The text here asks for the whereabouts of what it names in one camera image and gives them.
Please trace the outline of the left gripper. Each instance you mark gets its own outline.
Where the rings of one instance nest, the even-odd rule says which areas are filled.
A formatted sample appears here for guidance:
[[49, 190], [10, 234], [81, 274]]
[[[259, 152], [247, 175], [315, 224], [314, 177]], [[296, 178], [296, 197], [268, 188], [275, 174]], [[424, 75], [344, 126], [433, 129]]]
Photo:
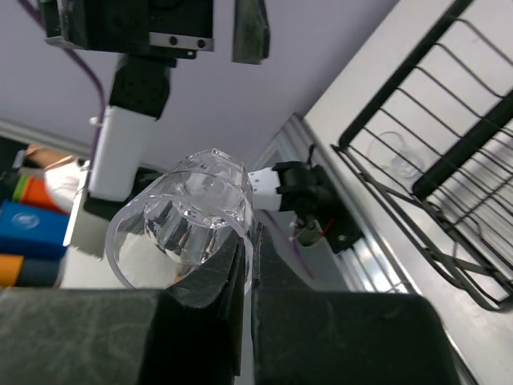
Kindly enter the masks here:
[[[162, 59], [213, 51], [212, 1], [41, 1], [46, 42], [54, 47]], [[264, 0], [235, 1], [232, 61], [269, 57]]]

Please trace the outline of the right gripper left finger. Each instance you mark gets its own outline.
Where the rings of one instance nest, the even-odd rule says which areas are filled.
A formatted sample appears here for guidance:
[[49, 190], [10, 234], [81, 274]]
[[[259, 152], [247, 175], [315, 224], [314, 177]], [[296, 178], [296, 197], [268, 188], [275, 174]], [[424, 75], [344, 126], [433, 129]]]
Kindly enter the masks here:
[[5, 289], [4, 384], [231, 384], [240, 374], [244, 246], [228, 239], [166, 290]]

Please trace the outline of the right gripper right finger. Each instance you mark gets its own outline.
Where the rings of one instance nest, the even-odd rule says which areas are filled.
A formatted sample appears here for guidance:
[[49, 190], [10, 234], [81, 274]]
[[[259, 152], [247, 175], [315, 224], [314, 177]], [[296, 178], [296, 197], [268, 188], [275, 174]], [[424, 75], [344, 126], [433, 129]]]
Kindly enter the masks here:
[[441, 319], [424, 297], [313, 290], [263, 225], [252, 278], [256, 383], [459, 383]]

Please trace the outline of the clear glass front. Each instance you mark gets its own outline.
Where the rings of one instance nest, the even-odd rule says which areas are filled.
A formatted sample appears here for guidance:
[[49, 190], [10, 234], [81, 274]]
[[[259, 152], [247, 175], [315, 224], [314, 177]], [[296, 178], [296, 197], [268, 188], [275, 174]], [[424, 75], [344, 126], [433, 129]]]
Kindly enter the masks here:
[[187, 156], [124, 205], [108, 226], [105, 256], [126, 288], [168, 288], [219, 258], [235, 237], [249, 289], [252, 227], [244, 164], [213, 148]]

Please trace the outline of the clear glass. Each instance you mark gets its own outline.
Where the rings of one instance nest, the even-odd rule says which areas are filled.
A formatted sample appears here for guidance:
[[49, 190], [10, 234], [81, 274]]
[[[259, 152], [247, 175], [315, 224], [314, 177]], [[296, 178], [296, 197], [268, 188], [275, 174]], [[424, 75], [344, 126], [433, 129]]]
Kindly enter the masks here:
[[124, 205], [108, 226], [105, 256], [126, 288], [168, 288], [219, 258], [235, 237], [249, 289], [252, 227], [244, 164], [213, 148], [187, 156]]
[[366, 152], [369, 162], [399, 180], [415, 180], [424, 169], [423, 159], [415, 153], [398, 132], [375, 136]]

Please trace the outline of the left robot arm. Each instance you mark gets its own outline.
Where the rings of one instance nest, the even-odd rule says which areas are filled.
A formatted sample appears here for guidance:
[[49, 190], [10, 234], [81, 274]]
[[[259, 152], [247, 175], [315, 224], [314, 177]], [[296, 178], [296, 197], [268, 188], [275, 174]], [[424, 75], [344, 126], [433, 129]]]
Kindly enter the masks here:
[[115, 213], [138, 191], [139, 165], [180, 59], [214, 49], [212, 1], [40, 1], [46, 42], [119, 56], [87, 185], [88, 208]]

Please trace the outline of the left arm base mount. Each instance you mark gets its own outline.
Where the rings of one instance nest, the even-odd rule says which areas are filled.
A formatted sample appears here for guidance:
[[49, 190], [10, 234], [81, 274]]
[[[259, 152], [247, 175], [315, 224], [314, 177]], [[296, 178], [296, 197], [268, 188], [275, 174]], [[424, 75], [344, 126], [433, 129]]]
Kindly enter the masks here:
[[362, 230], [338, 195], [322, 166], [299, 163], [293, 183], [292, 209], [307, 228], [307, 243], [326, 240], [334, 253], [353, 246]]

